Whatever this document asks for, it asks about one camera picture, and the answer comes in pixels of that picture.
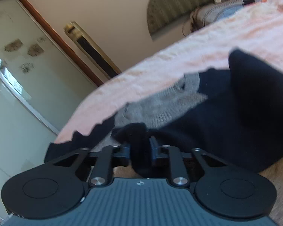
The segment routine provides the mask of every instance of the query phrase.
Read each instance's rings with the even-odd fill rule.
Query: silver screw
[[[175,179],[173,179],[173,182],[178,185],[184,185],[188,182],[188,180],[184,177],[176,177]]]
[[[105,182],[105,179],[102,177],[94,177],[90,180],[90,182],[94,185],[102,185]]]

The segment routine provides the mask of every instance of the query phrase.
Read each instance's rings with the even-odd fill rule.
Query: pink blanket
[[[185,72],[204,71],[209,67],[228,68],[228,55],[235,47],[251,52],[283,72],[283,0],[247,6],[234,16],[189,35],[105,83],[80,104],[56,143],[70,140],[75,130],[89,134],[95,124],[101,123],[125,103],[170,86]],[[262,174],[278,190],[271,217],[283,225],[283,159]]]

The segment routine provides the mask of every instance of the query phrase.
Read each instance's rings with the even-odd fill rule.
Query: black garment
[[[182,152],[201,148],[237,166],[259,172],[283,156],[283,74],[239,50],[229,58],[231,82],[216,94],[168,125],[145,131],[136,124],[113,137],[139,152],[132,166],[142,176],[150,170],[148,138]],[[216,83],[214,77],[209,84]],[[211,88],[202,88],[202,92]],[[139,137],[134,142],[133,135]]]
[[[51,161],[79,148],[94,148],[114,128],[114,117],[115,114],[104,120],[102,124],[96,124],[88,136],[75,131],[71,141],[60,144],[50,143],[44,162]]]

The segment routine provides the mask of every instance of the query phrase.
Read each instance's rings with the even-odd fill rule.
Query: frosted glass door
[[[43,163],[55,138],[0,80],[0,194],[10,177]],[[0,217],[6,216],[0,196]]]
[[[17,0],[0,0],[0,64],[22,97],[58,130],[96,88]]]

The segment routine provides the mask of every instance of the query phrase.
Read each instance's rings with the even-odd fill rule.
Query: wall
[[[64,34],[63,27],[71,20],[76,21],[122,71],[183,38],[181,24],[177,24],[152,40],[146,19],[149,0],[28,1],[89,66],[89,59]],[[98,71],[94,72],[103,79]]]

